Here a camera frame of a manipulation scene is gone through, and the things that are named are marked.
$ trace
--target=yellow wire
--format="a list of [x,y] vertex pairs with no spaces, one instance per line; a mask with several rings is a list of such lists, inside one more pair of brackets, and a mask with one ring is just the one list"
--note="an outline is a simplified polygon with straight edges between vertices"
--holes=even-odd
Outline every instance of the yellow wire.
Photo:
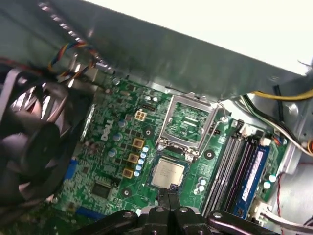
[[259,97],[263,97],[267,99],[276,99],[276,100],[285,100],[285,101],[303,100],[303,99],[309,99],[313,97],[313,89],[307,92],[304,92],[302,94],[296,95],[296,96],[278,96],[278,95],[267,94],[267,93],[263,93],[259,91],[254,91],[252,93]]

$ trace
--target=cooling fan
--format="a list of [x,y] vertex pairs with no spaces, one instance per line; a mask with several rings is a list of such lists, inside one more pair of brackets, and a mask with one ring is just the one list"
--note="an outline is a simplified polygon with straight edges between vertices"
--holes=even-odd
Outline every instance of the cooling fan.
[[73,152],[69,140],[75,135],[77,141],[75,128],[82,126],[90,97],[83,102],[84,95],[55,78],[1,61],[0,81],[1,226],[58,188]]

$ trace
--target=chip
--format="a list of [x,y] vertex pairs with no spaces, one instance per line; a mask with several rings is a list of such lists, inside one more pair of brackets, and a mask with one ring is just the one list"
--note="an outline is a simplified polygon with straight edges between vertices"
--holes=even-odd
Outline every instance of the chip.
[[139,160],[139,156],[134,153],[130,153],[127,159],[127,161],[129,161],[130,163],[135,163],[135,164],[138,162],[138,160]]
[[145,141],[144,140],[141,140],[141,139],[138,139],[138,138],[135,138],[134,141],[133,141],[133,144],[132,146],[136,147],[136,148],[140,148],[142,149],[143,145],[144,145]]
[[89,168],[85,166],[85,167],[83,168],[83,173],[84,173],[84,174],[87,174],[88,171],[89,171]]
[[147,113],[137,110],[135,113],[135,119],[139,121],[144,121],[146,119]]
[[93,195],[107,199],[110,194],[110,191],[111,191],[110,187],[95,182],[91,190],[91,193]]
[[160,158],[152,174],[151,184],[158,188],[170,188],[171,184],[181,185],[185,166]]
[[128,169],[128,168],[125,168],[125,169],[123,170],[122,176],[125,177],[125,178],[128,178],[128,179],[131,179],[131,178],[133,177],[133,173],[134,173],[133,170]]

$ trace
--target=capacitor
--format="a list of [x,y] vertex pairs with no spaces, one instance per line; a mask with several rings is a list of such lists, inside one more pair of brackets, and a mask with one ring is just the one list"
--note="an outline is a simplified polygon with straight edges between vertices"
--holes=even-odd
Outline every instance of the capacitor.
[[142,165],[139,165],[139,164],[138,164],[138,165],[136,166],[136,170],[141,171],[141,169],[142,169]]
[[275,175],[269,175],[268,180],[269,180],[271,183],[274,183],[274,182],[276,181],[276,176],[275,176]]
[[144,164],[144,160],[142,159],[142,158],[140,158],[139,160],[138,160],[138,164],[140,164],[140,165],[142,165],[142,164]]
[[134,172],[134,177],[138,177],[140,175],[140,172],[139,171],[135,171]]
[[148,152],[149,151],[149,146],[147,146],[147,145],[143,146],[142,151],[145,152],[145,153]]
[[270,182],[269,182],[269,181],[265,181],[265,182],[263,183],[263,188],[269,189],[269,188],[270,188]]
[[113,140],[114,140],[115,142],[120,141],[122,138],[123,138],[123,136],[122,136],[121,133],[117,133],[117,134],[115,134],[115,135],[113,136]]
[[117,123],[117,125],[120,127],[120,128],[123,128],[127,125],[127,122],[125,120],[121,120]]
[[200,180],[200,184],[201,184],[201,185],[206,185],[206,180],[205,180],[205,179],[201,179],[201,180]]
[[199,191],[200,191],[200,192],[203,192],[204,190],[205,190],[204,186],[203,186],[203,185],[200,185],[200,186],[199,186]]
[[121,82],[121,80],[119,78],[117,78],[117,77],[113,78],[113,80],[112,80],[112,83],[114,85],[118,85],[120,82]]
[[110,149],[108,152],[108,156],[110,158],[114,157],[116,154],[117,154],[117,150],[115,148]]
[[145,152],[141,152],[140,157],[145,159],[147,157],[147,154]]

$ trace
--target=mounting screw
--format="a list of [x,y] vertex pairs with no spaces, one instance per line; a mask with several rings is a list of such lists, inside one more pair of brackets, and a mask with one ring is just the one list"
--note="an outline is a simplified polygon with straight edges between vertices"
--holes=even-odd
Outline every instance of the mounting screw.
[[187,211],[188,211],[188,208],[182,207],[182,208],[180,208],[180,211],[183,212],[183,213],[184,213],[184,212],[187,212]]
[[213,216],[215,217],[215,218],[222,218],[223,216],[222,216],[222,214],[221,213],[218,213],[218,212],[215,212],[214,214],[213,214]]
[[126,212],[124,215],[123,215],[123,217],[124,218],[130,218],[130,217],[132,217],[132,213],[130,213],[130,212]]
[[228,123],[228,118],[227,117],[221,117],[220,118],[222,123]]
[[163,212],[163,211],[164,211],[163,207],[158,207],[158,208],[156,209],[156,212]]
[[117,86],[120,82],[121,82],[121,80],[120,80],[119,78],[117,78],[117,77],[113,78],[113,80],[112,80],[112,83],[113,83],[114,85],[116,85],[116,86]]

